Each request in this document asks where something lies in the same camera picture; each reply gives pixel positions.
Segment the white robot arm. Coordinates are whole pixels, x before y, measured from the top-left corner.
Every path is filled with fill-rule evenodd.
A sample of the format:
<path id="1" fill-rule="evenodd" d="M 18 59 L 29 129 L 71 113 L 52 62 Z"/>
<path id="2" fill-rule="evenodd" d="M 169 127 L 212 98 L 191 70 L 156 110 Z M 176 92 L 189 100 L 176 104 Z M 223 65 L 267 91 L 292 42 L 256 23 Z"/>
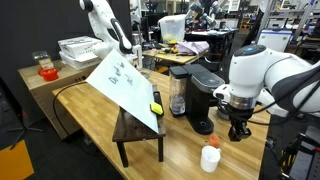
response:
<path id="1" fill-rule="evenodd" d="M 213 91 L 215 98 L 227 104 L 229 139 L 241 141 L 251 135 L 247 122 L 257 103 L 282 117 L 319 112 L 319 81 L 320 62 L 311 64 L 258 44 L 238 49 L 231 59 L 229 82 Z"/>

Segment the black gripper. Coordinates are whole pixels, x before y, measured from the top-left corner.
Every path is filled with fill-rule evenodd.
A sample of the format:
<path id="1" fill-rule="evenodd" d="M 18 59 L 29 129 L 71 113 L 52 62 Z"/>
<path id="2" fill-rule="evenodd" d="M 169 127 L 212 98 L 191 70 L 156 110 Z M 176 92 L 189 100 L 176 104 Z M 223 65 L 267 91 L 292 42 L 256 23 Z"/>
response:
<path id="1" fill-rule="evenodd" d="M 247 127 L 247 123 L 245 121 L 248 121 L 252 115 L 253 115 L 253 109 L 238 109 L 234 108 L 232 106 L 227 107 L 227 112 L 229 115 L 230 120 L 243 120 L 241 123 L 241 137 L 242 138 L 248 138 L 251 136 L 251 130 Z M 236 123 L 231 122 L 231 127 L 228 132 L 229 139 L 231 141 L 237 141 L 237 129 L 236 129 Z"/>

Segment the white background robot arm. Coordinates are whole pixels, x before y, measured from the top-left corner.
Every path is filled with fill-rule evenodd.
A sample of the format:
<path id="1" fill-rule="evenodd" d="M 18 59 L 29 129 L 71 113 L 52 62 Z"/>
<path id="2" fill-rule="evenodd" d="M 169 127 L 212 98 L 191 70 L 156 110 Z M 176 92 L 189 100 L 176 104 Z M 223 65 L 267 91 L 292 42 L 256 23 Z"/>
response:
<path id="1" fill-rule="evenodd" d="M 119 52 L 135 68 L 142 68 L 142 48 L 133 46 L 126 37 L 121 23 L 116 19 L 107 0 L 79 0 L 88 18 L 94 35 L 101 40 L 92 46 L 93 53 L 104 59 L 112 50 Z"/>

